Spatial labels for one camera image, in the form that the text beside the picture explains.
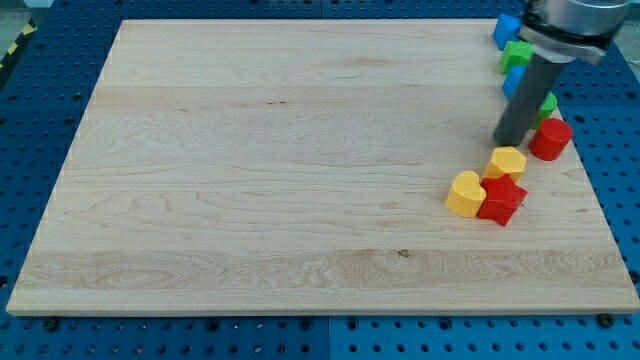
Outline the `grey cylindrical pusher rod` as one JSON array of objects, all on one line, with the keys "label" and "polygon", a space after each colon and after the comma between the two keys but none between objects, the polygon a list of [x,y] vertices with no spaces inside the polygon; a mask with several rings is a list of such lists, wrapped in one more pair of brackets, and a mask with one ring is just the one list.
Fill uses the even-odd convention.
[{"label": "grey cylindrical pusher rod", "polygon": [[565,65],[533,54],[509,100],[493,139],[500,146],[519,146]]}]

